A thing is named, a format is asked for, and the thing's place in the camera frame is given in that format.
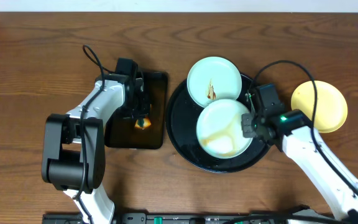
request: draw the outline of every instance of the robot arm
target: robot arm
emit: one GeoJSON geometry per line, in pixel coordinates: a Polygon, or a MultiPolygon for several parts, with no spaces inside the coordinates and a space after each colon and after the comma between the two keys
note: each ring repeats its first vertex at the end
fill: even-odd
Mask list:
{"type": "MultiPolygon", "coordinates": [[[[273,84],[258,86],[249,94],[251,114],[242,115],[244,137],[260,138],[276,145],[306,173],[333,211],[337,220],[358,212],[358,196],[330,168],[311,138],[311,121],[301,111],[286,112],[273,84]]],[[[358,189],[358,179],[343,165],[324,143],[318,131],[314,135],[333,166],[358,189]]]]}
{"type": "Polygon", "coordinates": [[[80,138],[80,115],[83,105],[99,91],[102,80],[96,79],[93,91],[67,114],[51,114],[45,124],[42,178],[69,197],[77,195],[83,176],[83,154],[64,150],[64,144],[86,144],[85,187],[80,200],[75,200],[84,223],[110,224],[114,203],[102,185],[106,158],[104,128],[113,113],[123,118],[141,119],[150,111],[143,78],[137,78],[138,67],[129,59],[120,58],[114,74],[105,75],[103,91],[90,103],[85,113],[85,142],[80,138]]]}
{"type": "MultiPolygon", "coordinates": [[[[358,179],[331,152],[316,129],[314,129],[314,135],[331,163],[358,188],[358,179]]],[[[352,209],[358,211],[358,197],[328,166],[316,150],[311,140],[309,127],[294,129],[291,135],[284,136],[282,149],[289,158],[301,167],[316,186],[333,211],[335,219],[343,220],[347,218],[348,211],[352,209]]]]}

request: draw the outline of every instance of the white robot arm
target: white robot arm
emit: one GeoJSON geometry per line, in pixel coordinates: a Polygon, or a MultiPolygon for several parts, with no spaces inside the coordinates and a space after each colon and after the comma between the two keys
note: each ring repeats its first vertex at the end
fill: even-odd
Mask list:
{"type": "Polygon", "coordinates": [[[112,221],[114,203],[101,183],[106,164],[103,130],[119,108],[118,113],[124,118],[142,119],[149,113],[149,98],[143,78],[137,78],[138,73],[143,76],[135,62],[120,58],[115,73],[102,76],[103,90],[100,90],[103,80],[99,77],[81,104],[67,114],[51,114],[45,124],[42,178],[71,198],[76,197],[82,186],[83,193],[80,192],[75,203],[84,223],[110,224],[112,221]],[[82,142],[80,117],[86,104],[89,105],[83,117],[85,142],[82,142]],[[81,152],[63,149],[62,144],[71,143],[86,145],[85,172],[83,148],[81,152]]]}
{"type": "MultiPolygon", "coordinates": [[[[301,167],[316,186],[333,211],[335,219],[343,220],[348,216],[349,210],[355,209],[358,211],[358,196],[321,157],[312,142],[310,131],[308,126],[304,126],[293,130],[291,135],[284,136],[283,152],[301,167]]],[[[331,163],[358,188],[358,179],[331,152],[316,129],[314,129],[314,135],[331,163]]]]}

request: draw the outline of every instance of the wood grain surface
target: wood grain surface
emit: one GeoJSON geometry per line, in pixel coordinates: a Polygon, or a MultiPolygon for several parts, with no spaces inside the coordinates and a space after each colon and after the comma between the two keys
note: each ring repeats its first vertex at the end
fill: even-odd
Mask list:
{"type": "MultiPolygon", "coordinates": [[[[78,211],[40,170],[47,116],[74,108],[99,75],[83,44],[111,69],[127,57],[168,72],[168,96],[203,57],[228,58],[250,76],[275,60],[297,61],[345,96],[347,121],[323,138],[358,177],[358,14],[0,13],[0,223],[78,211]]],[[[307,80],[277,65],[260,81],[274,82],[288,103],[307,80]]],[[[158,151],[106,148],[106,160],[104,188],[119,211],[243,214],[307,204],[329,213],[311,181],[275,147],[233,174],[194,167],[166,133],[158,151]]]]}

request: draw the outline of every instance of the yellow bowl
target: yellow bowl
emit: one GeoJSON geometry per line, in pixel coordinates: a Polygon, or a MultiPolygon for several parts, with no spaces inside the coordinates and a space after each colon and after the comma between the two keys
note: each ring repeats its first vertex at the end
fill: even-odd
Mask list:
{"type": "MultiPolygon", "coordinates": [[[[317,87],[317,109],[314,127],[321,133],[330,133],[340,128],[347,118],[347,104],[342,93],[326,82],[315,81],[317,87]]],[[[314,89],[311,81],[298,86],[291,97],[291,108],[301,110],[309,119],[313,112],[314,89]]]]}

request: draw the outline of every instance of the food item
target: food item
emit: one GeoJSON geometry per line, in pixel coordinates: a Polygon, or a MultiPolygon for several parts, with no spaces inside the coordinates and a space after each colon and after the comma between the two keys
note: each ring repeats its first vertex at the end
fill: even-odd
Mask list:
{"type": "Polygon", "coordinates": [[[151,125],[152,125],[152,123],[151,123],[150,119],[148,117],[146,117],[143,119],[136,120],[135,128],[145,130],[146,128],[150,127],[151,125]]]}
{"type": "Polygon", "coordinates": [[[212,79],[209,81],[208,89],[206,90],[206,97],[211,100],[216,99],[216,94],[214,92],[214,86],[212,85],[212,79]]]}

